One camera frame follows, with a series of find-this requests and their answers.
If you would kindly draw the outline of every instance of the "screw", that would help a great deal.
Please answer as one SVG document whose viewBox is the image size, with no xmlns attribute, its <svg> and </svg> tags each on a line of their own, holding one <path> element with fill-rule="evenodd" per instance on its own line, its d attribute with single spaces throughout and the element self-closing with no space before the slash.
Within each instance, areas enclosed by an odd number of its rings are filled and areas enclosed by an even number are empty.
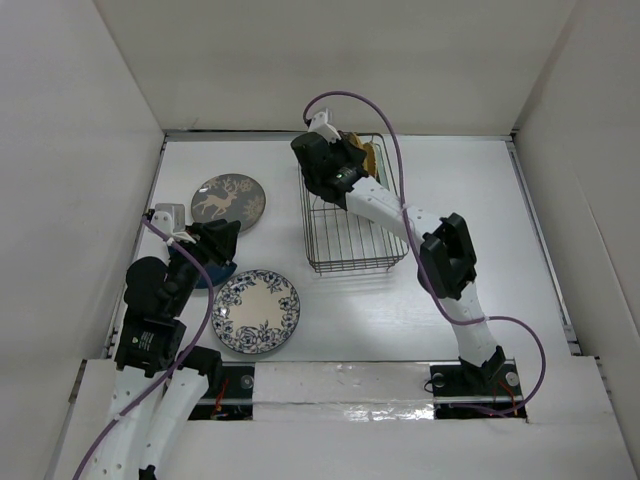
<svg viewBox="0 0 640 480">
<path fill-rule="evenodd" d="M 516 372 L 509 372 L 504 376 L 510 387 L 517 387 L 520 384 L 520 378 Z"/>
<path fill-rule="evenodd" d="M 243 375 L 242 378 L 240 378 L 240 386 L 245 390 L 253 388 L 253 377 L 251 375 Z"/>
<path fill-rule="evenodd" d="M 434 373 L 431 376 L 431 384 L 436 388 L 444 387 L 444 375 L 441 373 Z"/>
</svg>

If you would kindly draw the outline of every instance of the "wire basket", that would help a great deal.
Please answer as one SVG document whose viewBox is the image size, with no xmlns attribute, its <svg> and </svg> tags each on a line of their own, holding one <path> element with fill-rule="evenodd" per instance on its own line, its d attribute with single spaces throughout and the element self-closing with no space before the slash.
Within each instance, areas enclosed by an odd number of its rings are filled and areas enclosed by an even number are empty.
<svg viewBox="0 0 640 480">
<path fill-rule="evenodd" d="M 382 135 L 358 134 L 373 144 L 380 183 L 397 194 L 389 155 Z M 320 275 L 330 272 L 386 271 L 404 258 L 407 245 L 371 221 L 342 210 L 310 193 L 300 177 L 300 201 L 305 250 Z"/>
</svg>

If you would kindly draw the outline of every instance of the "blue and white plate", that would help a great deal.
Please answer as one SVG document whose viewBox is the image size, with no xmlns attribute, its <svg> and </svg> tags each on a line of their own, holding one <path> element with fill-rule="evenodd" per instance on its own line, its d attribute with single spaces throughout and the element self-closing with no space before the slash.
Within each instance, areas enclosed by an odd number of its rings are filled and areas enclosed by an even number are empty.
<svg viewBox="0 0 640 480">
<path fill-rule="evenodd" d="M 249 270 L 225 283 L 211 322 L 218 338 L 238 353 L 265 353 L 286 342 L 300 318 L 291 282 L 269 270 Z"/>
</svg>

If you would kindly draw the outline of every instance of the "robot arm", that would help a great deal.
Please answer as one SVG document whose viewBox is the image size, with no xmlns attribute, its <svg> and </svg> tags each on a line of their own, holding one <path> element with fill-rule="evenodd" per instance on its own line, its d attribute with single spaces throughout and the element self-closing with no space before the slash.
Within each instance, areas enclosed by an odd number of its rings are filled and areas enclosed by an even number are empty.
<svg viewBox="0 0 640 480">
<path fill-rule="evenodd" d="M 233 259 L 240 222 L 224 220 L 184 225 L 184 205 L 158 204 L 151 222 L 181 242 L 200 264 L 227 265 Z M 108 422 L 132 400 L 162 381 L 176 359 L 185 325 L 182 313 L 200 273 L 179 253 L 166 265 L 155 257 L 134 262 L 127 270 L 127 311 L 115 354 L 116 386 Z M 177 367 L 166 393 L 151 391 L 136 408 L 118 418 L 111 434 L 90 460 L 87 478 L 155 479 L 162 461 L 197 401 L 219 388 L 222 361 L 215 350 L 194 347 Z"/>
<path fill-rule="evenodd" d="M 362 167 L 366 153 L 336 134 L 328 121 L 326 110 L 317 113 L 309 132 L 291 142 L 307 189 L 407 242 L 400 199 L 369 176 Z M 475 251 L 464 219 L 455 213 L 438 218 L 415 206 L 405 209 L 420 261 L 443 309 L 455 321 L 484 318 L 474 283 Z M 465 377 L 471 384 L 488 385 L 505 358 L 487 322 L 452 326 Z"/>
</svg>

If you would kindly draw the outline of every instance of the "plate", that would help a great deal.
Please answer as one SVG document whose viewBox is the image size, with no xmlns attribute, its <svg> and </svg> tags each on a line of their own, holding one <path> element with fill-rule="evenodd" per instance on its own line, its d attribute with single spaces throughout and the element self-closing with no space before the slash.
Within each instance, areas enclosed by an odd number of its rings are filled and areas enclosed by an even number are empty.
<svg viewBox="0 0 640 480">
<path fill-rule="evenodd" d="M 229 173 L 202 184 L 191 200 L 191 215 L 200 223 L 240 220 L 240 231 L 244 232 L 262 216 L 266 203 L 267 197 L 258 182 L 246 175 Z"/>
<path fill-rule="evenodd" d="M 218 338 L 238 353 L 265 353 L 286 342 L 300 319 L 291 282 L 269 270 L 243 272 L 220 289 L 211 322 Z"/>
</svg>

